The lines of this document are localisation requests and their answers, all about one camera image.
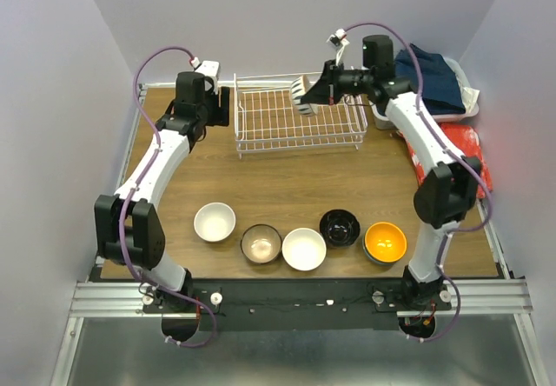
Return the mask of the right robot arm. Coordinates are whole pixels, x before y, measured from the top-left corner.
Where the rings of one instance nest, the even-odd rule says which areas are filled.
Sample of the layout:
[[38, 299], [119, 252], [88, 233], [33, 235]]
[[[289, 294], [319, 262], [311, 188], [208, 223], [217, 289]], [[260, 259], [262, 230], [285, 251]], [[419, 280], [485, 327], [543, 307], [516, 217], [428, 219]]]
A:
[[345, 30], [328, 38], [335, 56], [324, 63], [315, 83], [305, 77], [290, 86], [291, 103], [302, 115], [324, 105], [337, 104], [346, 96], [364, 95], [382, 109], [390, 122], [413, 148], [425, 172], [414, 194], [414, 209], [421, 221], [414, 254], [400, 282], [400, 300], [409, 309], [419, 309], [442, 290], [446, 281], [443, 262], [453, 233], [475, 205], [477, 189], [484, 185], [481, 162], [466, 156], [449, 140], [427, 110], [423, 100], [424, 77], [412, 47], [407, 54], [416, 80], [398, 77], [393, 43], [387, 35], [365, 37], [363, 66], [347, 70], [342, 55], [348, 46]]

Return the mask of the white bowl red outside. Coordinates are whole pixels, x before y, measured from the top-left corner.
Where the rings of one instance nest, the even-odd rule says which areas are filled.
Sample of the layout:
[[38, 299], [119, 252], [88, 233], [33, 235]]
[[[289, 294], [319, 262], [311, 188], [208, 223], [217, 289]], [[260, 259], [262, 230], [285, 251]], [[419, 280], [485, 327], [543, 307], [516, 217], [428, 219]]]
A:
[[324, 262], [327, 246], [319, 232], [309, 228], [298, 228], [284, 237], [281, 253], [291, 268], [311, 271]]

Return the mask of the white wire dish rack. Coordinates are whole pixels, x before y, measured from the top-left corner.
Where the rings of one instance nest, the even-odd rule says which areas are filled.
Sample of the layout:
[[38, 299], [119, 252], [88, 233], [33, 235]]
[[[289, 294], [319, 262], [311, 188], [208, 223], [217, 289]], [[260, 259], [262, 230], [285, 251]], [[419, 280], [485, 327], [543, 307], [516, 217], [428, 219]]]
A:
[[300, 75], [234, 76], [235, 147], [239, 156], [264, 151], [362, 146], [366, 105], [346, 96], [303, 116], [290, 101], [289, 86]]

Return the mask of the brown glossy bowl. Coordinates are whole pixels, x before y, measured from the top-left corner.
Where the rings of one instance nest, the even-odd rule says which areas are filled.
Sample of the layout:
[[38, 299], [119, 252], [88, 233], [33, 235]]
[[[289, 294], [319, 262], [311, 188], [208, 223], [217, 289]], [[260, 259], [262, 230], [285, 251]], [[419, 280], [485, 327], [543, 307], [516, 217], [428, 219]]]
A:
[[253, 264], [273, 262], [281, 254], [282, 238], [271, 225], [259, 223], [247, 228], [240, 242], [245, 258]]

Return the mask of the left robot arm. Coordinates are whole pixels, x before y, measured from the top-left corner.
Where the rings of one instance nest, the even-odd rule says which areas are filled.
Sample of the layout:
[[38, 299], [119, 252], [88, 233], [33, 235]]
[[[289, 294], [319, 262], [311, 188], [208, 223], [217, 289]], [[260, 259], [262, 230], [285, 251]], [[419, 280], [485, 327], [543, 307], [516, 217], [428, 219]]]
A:
[[157, 206], [206, 129], [229, 125], [230, 89], [219, 87], [219, 74], [213, 61], [178, 74], [175, 97], [156, 121], [142, 160], [114, 195], [100, 195], [94, 205], [98, 255], [131, 269], [137, 280], [164, 289], [162, 300], [174, 312], [192, 303], [191, 274], [166, 253]]

